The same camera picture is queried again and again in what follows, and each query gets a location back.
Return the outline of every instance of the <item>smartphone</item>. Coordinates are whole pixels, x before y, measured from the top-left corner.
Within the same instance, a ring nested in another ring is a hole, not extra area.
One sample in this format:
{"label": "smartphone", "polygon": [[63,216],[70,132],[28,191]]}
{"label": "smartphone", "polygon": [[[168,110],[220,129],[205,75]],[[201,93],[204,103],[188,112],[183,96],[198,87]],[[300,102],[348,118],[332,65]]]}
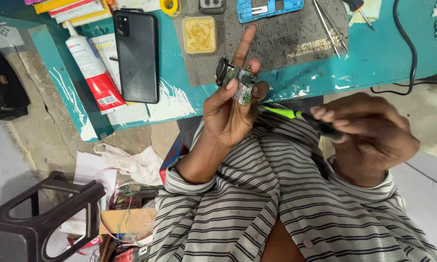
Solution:
{"label": "smartphone", "polygon": [[125,101],[159,102],[157,18],[151,14],[113,12],[122,96]]}

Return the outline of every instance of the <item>man's right hand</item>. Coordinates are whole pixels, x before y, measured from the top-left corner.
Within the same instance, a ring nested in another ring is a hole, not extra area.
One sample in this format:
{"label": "man's right hand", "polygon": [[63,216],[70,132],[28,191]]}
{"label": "man's right hand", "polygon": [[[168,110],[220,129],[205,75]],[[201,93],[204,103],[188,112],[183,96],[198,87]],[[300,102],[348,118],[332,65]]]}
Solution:
{"label": "man's right hand", "polygon": [[332,140],[337,155],[333,167],[357,186],[379,185],[386,170],[419,151],[421,143],[411,134],[409,121],[384,98],[356,93],[313,107],[311,113],[346,133]]}
{"label": "man's right hand", "polygon": [[[246,28],[233,57],[233,65],[243,67],[256,30],[255,24],[250,24]],[[251,72],[257,74],[260,62],[257,59],[251,59],[249,68]],[[205,131],[225,146],[234,146],[251,131],[258,114],[257,102],[266,96],[269,85],[264,81],[256,83],[248,106],[242,106],[233,99],[237,88],[238,81],[234,78],[227,86],[220,87],[204,102]]]}

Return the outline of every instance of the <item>solder wire spool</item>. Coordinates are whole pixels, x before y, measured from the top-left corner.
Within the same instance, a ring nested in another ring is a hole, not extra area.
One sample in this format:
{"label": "solder wire spool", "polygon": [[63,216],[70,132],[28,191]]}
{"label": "solder wire spool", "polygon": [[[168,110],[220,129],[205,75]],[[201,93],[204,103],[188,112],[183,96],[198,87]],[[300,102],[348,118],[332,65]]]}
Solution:
{"label": "solder wire spool", "polygon": [[177,17],[181,13],[179,0],[160,0],[160,9],[171,17]]}

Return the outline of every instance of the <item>anti-slip mat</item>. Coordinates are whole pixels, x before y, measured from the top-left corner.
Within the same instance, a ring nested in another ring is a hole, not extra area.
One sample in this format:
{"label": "anti-slip mat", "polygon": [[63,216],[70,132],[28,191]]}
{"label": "anti-slip mat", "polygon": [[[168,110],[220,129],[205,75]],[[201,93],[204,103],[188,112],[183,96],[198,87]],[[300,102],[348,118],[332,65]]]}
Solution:
{"label": "anti-slip mat", "polygon": [[[257,33],[249,49],[248,61],[251,58],[259,59],[262,64],[261,71],[264,72],[335,56],[313,1],[305,0],[303,9],[299,11],[253,21],[257,25]],[[241,35],[250,24],[242,24],[238,21],[236,1],[227,0],[227,8],[223,14],[210,15],[215,19],[217,52],[208,55],[187,54],[184,49],[182,21],[185,16],[206,16],[199,13],[198,2],[198,0],[181,0],[181,14],[184,16],[174,18],[175,30],[191,86],[215,82],[215,70],[219,59],[233,58]],[[266,4],[265,0],[251,2],[253,8]],[[343,1],[319,0],[319,2],[348,46],[348,15]],[[345,54],[346,50],[339,37],[333,30],[331,34],[338,52]]]}

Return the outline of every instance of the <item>screwdriver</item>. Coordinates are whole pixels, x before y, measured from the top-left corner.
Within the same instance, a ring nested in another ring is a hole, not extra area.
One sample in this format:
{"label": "screwdriver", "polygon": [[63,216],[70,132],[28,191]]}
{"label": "screwdriver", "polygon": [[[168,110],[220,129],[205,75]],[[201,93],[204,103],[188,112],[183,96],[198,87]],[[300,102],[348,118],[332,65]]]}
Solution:
{"label": "screwdriver", "polygon": [[322,120],[317,120],[313,116],[304,113],[303,111],[293,111],[291,109],[279,109],[273,108],[270,104],[263,104],[264,108],[279,114],[280,116],[285,116],[290,119],[300,118],[306,120],[314,129],[318,131],[321,135],[332,138],[332,139],[341,139],[343,136],[343,132],[338,131],[332,125],[332,123],[326,123]]}
{"label": "screwdriver", "polygon": [[364,6],[364,1],[363,0],[343,0],[343,2],[347,3],[349,6],[349,9],[351,10],[351,12],[355,13],[358,12],[362,15],[362,17],[364,17],[364,19],[366,20],[367,24],[369,24],[369,27],[372,28],[372,30],[375,31],[375,29],[373,28],[372,24],[370,23],[370,21],[367,19],[366,15],[362,12],[362,7]]}

